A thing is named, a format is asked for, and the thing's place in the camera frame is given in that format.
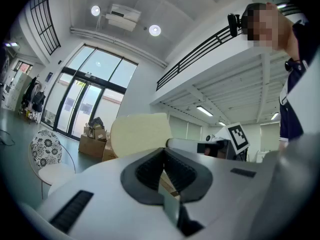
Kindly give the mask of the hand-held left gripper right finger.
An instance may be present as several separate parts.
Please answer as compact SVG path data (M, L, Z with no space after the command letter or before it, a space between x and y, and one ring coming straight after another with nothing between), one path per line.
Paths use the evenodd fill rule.
M252 240L254 219L275 168L275 152L261 163L220 159L165 148L179 180L183 228L169 225L165 240Z

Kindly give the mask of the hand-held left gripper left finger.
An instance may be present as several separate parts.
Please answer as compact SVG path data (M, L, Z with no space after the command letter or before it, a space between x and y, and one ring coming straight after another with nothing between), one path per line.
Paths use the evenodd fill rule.
M124 190L121 172L149 150L100 162L60 186L38 207L50 221L79 191L93 194L68 235L75 240L182 240L163 208L137 202Z

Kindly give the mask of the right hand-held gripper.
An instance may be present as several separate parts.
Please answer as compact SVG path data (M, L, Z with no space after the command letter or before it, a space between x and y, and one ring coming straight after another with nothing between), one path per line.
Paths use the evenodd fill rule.
M170 149L197 149L198 154L226 160L246 160L249 146L240 123L223 126L217 133L208 135L204 142L180 138L166 141L166 147Z

